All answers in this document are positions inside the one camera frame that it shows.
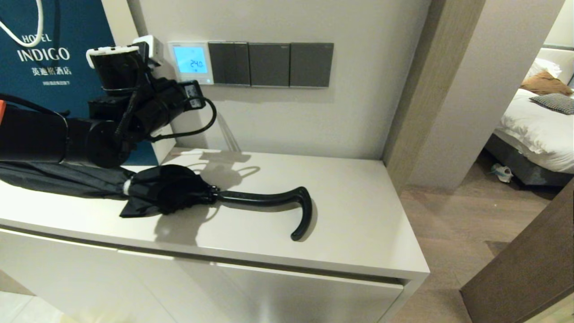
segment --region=umbrella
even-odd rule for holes
[[[0,162],[0,180],[29,190],[83,198],[127,200],[120,216],[170,214],[197,204],[217,201],[251,206],[278,206],[297,202],[303,216],[291,239],[305,235],[312,218],[311,196],[305,187],[280,194],[221,191],[187,167],[165,165],[138,173],[116,168],[95,168],[42,162]]]

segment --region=bed frame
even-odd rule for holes
[[[534,164],[495,134],[490,136],[484,149],[502,165],[510,167],[512,174],[524,185],[564,187],[574,178],[573,174],[553,172]]]

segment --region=checkered pillow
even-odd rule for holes
[[[567,115],[574,114],[574,100],[562,93],[540,95],[530,100],[552,111]]]

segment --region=white cabinet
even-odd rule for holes
[[[429,274],[381,161],[194,149],[169,163],[234,191],[305,186],[307,236],[289,237],[296,206],[124,219],[122,201],[0,182],[0,269],[80,323],[386,322]]]

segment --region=curved handle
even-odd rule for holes
[[[233,202],[253,206],[278,206],[287,203],[297,202],[303,208],[301,223],[293,233],[291,239],[299,241],[311,224],[313,217],[313,202],[309,191],[305,187],[298,187],[292,191],[279,194],[253,194],[233,191],[223,191],[218,193],[218,200],[222,202]]]

